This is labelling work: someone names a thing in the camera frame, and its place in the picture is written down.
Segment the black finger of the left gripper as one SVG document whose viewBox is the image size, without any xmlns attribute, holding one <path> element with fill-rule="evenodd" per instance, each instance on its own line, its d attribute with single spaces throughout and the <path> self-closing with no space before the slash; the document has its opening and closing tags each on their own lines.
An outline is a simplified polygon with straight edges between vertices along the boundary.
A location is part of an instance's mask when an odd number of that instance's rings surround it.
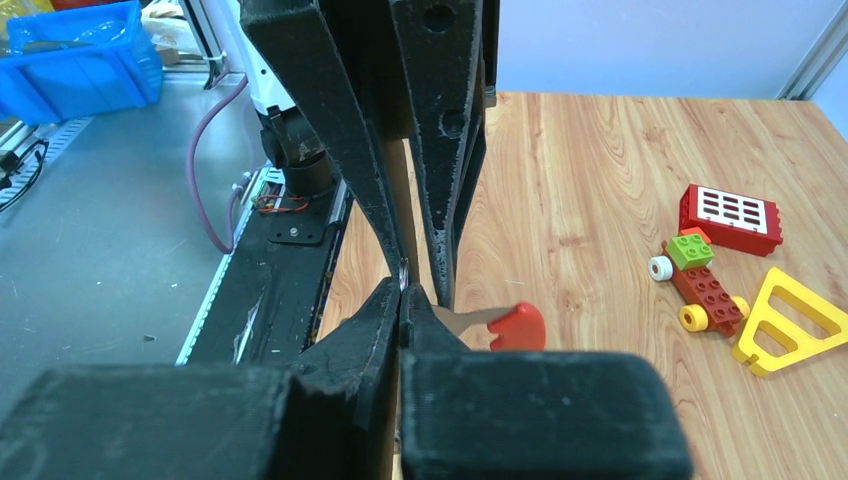
<svg viewBox="0 0 848 480">
<path fill-rule="evenodd" d="M 436 301 L 455 303 L 461 236 L 487 150 L 497 1 L 393 1 L 413 115 L 410 139 Z"/>
<path fill-rule="evenodd" d="M 241 26 L 323 144 L 373 227 L 393 276 L 408 254 L 388 172 L 318 1 L 243 1 Z"/>
</svg>

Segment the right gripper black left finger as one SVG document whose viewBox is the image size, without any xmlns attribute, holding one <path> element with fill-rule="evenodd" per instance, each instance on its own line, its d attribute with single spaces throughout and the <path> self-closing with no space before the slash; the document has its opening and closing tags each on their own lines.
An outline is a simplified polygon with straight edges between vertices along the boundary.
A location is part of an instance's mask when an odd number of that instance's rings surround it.
<svg viewBox="0 0 848 480">
<path fill-rule="evenodd" d="M 5 479 L 388 479 L 394 279 L 280 365 L 70 366 L 1 426 Z"/>
</svg>

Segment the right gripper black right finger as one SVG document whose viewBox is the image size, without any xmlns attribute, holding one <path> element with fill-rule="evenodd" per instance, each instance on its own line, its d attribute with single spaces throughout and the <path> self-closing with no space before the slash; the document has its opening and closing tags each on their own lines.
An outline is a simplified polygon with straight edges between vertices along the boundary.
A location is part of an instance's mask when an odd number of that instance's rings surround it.
<svg viewBox="0 0 848 480">
<path fill-rule="evenodd" d="M 624 352 L 475 351 L 407 287 L 399 309 L 407 479 L 689 479 L 669 391 Z"/>
</svg>

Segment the metal keyring holder red handle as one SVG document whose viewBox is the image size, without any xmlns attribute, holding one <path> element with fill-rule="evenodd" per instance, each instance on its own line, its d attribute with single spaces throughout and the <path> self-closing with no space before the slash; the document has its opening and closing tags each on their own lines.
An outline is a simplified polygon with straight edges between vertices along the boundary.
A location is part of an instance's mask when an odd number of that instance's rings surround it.
<svg viewBox="0 0 848 480">
<path fill-rule="evenodd" d="M 460 336 L 475 326 L 485 327 L 492 335 L 488 348 L 493 352 L 540 351 L 545 347 L 545 321 L 529 303 L 457 313 L 430 304 L 423 291 L 405 294 L 409 284 L 406 262 L 391 279 L 399 291 L 397 318 L 399 346 L 403 350 L 418 354 L 467 352 L 470 348 Z"/>
</svg>

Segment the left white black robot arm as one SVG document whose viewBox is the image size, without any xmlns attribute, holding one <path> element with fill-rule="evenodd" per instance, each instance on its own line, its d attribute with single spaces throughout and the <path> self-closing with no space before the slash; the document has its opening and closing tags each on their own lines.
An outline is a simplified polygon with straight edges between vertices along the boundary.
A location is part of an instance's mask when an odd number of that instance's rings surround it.
<svg viewBox="0 0 848 480">
<path fill-rule="evenodd" d="M 415 280 L 406 183 L 415 170 L 437 303 L 455 300 L 459 243 L 495 104 L 497 1 L 244 1 L 240 25 L 292 99 L 261 117 L 279 167 L 326 159 L 391 272 Z"/>
</svg>

